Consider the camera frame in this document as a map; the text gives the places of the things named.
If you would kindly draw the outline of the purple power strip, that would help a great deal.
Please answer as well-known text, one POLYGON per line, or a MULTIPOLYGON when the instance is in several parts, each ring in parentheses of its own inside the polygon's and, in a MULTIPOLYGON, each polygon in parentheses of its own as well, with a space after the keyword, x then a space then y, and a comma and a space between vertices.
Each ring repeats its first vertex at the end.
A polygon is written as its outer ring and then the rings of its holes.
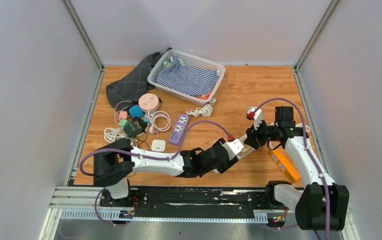
POLYGON ((181 114, 177 120, 177 122, 173 125, 172 132, 169 137, 169 143, 178 146, 183 137, 184 131, 189 123, 190 117, 185 114, 181 114))

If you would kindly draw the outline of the white cube plug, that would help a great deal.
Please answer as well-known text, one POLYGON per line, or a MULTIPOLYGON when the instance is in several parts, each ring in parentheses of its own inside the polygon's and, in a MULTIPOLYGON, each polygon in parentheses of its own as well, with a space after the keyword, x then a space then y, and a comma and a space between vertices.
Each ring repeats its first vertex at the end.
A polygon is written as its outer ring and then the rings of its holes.
POLYGON ((162 139, 154 139, 151 143, 151 150, 153 152, 163 153, 166 150, 166 141, 162 139))

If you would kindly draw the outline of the dark green dragon cube plug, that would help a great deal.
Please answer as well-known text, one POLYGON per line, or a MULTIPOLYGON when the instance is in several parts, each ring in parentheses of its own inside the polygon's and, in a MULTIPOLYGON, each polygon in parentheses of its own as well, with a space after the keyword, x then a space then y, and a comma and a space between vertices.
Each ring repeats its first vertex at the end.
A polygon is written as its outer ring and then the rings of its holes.
POLYGON ((141 126, 141 124, 139 123, 139 121, 136 121, 136 120, 133 120, 133 121, 129 121, 124 127, 123 127, 123 130, 125 132, 125 134, 130 137, 130 138, 134 138, 136 136, 138 136, 139 134, 143 133, 144 132, 144 129, 143 127, 141 126))

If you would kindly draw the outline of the blue cube plug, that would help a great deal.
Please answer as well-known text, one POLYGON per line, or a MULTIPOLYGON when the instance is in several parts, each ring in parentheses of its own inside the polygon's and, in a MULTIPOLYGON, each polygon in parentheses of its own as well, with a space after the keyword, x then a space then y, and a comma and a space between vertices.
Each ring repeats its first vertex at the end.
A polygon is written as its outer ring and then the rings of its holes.
POLYGON ((129 108, 128 112, 129 112, 129 115, 132 119, 134 119, 134 118, 141 119, 144 116, 143 110, 138 105, 134 105, 131 108, 129 108))

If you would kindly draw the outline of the white long power strip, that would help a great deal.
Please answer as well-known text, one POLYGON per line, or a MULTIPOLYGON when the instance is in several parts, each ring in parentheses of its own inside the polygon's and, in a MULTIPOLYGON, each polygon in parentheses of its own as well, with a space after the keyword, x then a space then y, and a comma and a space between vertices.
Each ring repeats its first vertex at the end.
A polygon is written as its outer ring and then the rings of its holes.
POLYGON ((247 139, 246 135, 243 135, 242 137, 239 138, 239 141, 243 144, 243 148, 242 148, 241 152, 239 152, 239 154, 237 155, 237 158, 239 160, 242 158, 245 158, 246 156, 248 156, 249 154, 251 154, 252 152, 255 151, 255 149, 253 147, 244 143, 244 141, 246 139, 247 139))

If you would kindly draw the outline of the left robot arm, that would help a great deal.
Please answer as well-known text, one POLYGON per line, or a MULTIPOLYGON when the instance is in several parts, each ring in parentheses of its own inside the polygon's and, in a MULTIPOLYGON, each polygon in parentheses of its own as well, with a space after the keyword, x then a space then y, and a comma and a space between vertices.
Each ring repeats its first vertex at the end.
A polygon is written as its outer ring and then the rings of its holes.
POLYGON ((122 139, 94 152, 93 184, 105 187, 114 202, 125 207, 131 203, 132 193, 126 177, 130 173, 160 173, 179 178, 202 177, 210 171, 224 173, 238 160, 243 144, 235 139, 219 139, 203 150, 195 148, 180 153, 162 153, 143 150, 122 139))

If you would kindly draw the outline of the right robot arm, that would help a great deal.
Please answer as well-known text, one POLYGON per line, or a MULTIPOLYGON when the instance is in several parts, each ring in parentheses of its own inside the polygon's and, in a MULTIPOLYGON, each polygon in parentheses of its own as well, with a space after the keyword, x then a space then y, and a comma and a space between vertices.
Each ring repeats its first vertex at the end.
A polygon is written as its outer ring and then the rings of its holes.
POLYGON ((296 126, 293 107, 276 107, 273 125, 268 125, 262 110, 253 106, 249 108, 247 118, 253 120, 253 125, 246 130, 244 143, 257 150, 270 142, 280 142, 305 186, 300 192, 288 182, 270 181, 264 195, 266 206, 271 209, 286 206, 295 213, 297 225, 302 230, 343 230, 349 190, 336 184, 320 164, 305 127, 296 126))

